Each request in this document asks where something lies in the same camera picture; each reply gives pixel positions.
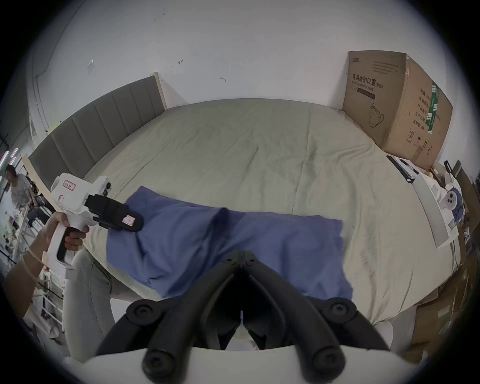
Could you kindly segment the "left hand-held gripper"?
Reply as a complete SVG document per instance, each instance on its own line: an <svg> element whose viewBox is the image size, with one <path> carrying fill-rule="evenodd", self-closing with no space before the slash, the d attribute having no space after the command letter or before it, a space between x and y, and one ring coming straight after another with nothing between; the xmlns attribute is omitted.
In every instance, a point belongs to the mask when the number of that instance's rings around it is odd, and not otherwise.
<svg viewBox="0 0 480 384"><path fill-rule="evenodd" d="M100 176L94 183L68 173L62 173L55 179L50 195L61 212L66 214L69 225L57 224L44 254L44 264L61 280L73 280L77 276L77 269L71 265L74 253L65 245L65 239L70 234L96 225L115 231L139 232L143 229L143 216L126 204L112 202L108 197L110 190L111 182L106 176ZM101 202L107 203L99 213L93 213L87 207L88 198L95 195L100 196Z"/></svg>

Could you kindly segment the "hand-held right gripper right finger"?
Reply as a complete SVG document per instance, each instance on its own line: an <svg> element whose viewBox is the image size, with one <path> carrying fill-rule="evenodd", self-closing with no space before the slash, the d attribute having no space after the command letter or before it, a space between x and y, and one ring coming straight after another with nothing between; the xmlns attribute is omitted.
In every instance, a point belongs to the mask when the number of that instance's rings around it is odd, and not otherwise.
<svg viewBox="0 0 480 384"><path fill-rule="evenodd" d="M347 362L341 342L367 351L390 351L351 300L304 296L250 251L241 252L241 269L279 313L280 343L291 339L308 382L332 382L344 371Z"/></svg>

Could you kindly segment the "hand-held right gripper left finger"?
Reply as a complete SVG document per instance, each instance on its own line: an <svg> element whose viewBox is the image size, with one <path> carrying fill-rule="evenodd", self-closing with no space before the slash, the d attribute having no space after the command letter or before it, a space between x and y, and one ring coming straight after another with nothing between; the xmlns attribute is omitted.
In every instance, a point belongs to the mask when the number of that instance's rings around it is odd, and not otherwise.
<svg viewBox="0 0 480 384"><path fill-rule="evenodd" d="M183 295L131 303L95 356L146 348L141 360L141 370L146 377L156 384L181 383L202 315L208 312L210 302L217 301L243 265L244 252L233 252Z"/></svg>

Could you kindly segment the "person's left hand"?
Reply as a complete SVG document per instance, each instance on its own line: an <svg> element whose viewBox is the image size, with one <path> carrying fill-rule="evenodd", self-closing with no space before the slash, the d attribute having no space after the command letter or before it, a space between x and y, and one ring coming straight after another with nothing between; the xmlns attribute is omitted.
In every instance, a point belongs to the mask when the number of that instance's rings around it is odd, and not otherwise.
<svg viewBox="0 0 480 384"><path fill-rule="evenodd" d="M33 243L29 247L29 253L38 259L44 252L48 251L54 232L58 224L69 227L69 221L65 213L54 213L47 221L44 228L39 232ZM85 226L80 232L71 232L64 240L64 246L68 251L78 251L83 245L83 240L89 232L89 227Z"/></svg>

